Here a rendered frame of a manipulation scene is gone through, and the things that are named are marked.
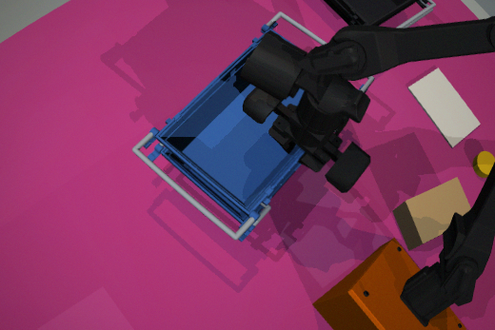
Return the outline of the blue plastic tray with grey wire bars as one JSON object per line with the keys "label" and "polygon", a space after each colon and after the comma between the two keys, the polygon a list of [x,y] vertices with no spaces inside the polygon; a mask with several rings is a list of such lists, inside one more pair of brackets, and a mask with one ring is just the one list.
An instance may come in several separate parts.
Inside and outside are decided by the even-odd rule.
{"label": "blue plastic tray with grey wire bars", "polygon": [[[168,118],[167,125],[161,131],[153,127],[149,134],[132,148],[132,152],[161,179],[233,240],[238,240],[260,218],[261,214],[255,209],[260,203],[268,206],[270,199],[267,197],[274,187],[305,154],[297,145],[287,154],[269,135],[268,131],[278,117],[275,112],[272,111],[265,122],[259,124],[243,111],[244,100],[256,88],[240,78],[243,66],[266,32],[272,31],[281,36],[273,30],[278,26],[276,21],[281,17],[319,44],[327,44],[309,29],[279,11],[262,26],[262,37],[252,39],[253,44],[172,119]],[[193,199],[142,153],[140,148],[148,149],[156,139],[248,215],[236,232]]]}

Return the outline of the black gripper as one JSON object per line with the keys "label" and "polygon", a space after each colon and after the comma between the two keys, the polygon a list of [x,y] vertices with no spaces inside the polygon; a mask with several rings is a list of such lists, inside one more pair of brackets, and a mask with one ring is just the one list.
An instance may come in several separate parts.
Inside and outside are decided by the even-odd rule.
{"label": "black gripper", "polygon": [[256,123],[263,124],[273,111],[278,117],[268,133],[289,154],[299,146],[305,154],[299,164],[319,172],[331,159],[335,164],[325,175],[327,181],[340,192],[348,191],[357,183],[370,164],[370,156],[353,142],[342,153],[339,147],[343,140],[336,136],[335,128],[319,131],[307,126],[300,115],[299,105],[289,104],[255,88],[244,100],[243,111]]}

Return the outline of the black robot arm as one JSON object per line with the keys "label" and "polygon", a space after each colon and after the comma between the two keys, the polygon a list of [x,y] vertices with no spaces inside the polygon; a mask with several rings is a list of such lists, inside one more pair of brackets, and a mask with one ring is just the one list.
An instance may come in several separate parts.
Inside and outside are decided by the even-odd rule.
{"label": "black robot arm", "polygon": [[[348,118],[361,123],[369,98],[349,81],[365,79],[408,62],[495,52],[495,16],[410,28],[350,25],[329,43],[310,52],[268,31],[247,58],[240,78],[282,101],[299,101],[303,122],[319,131]],[[400,296],[425,327],[456,303],[472,302],[475,282],[483,274],[495,236],[495,163],[470,211],[453,214],[443,232],[440,263],[424,267],[406,280]]]}

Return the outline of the yellow short cylinder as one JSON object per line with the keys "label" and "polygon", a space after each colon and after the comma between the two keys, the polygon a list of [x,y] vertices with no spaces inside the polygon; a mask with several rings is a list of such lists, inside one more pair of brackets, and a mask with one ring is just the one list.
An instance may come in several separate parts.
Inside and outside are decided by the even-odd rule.
{"label": "yellow short cylinder", "polygon": [[481,178],[486,178],[489,175],[491,168],[495,163],[493,155],[487,151],[482,151],[476,155],[473,160],[473,169]]}

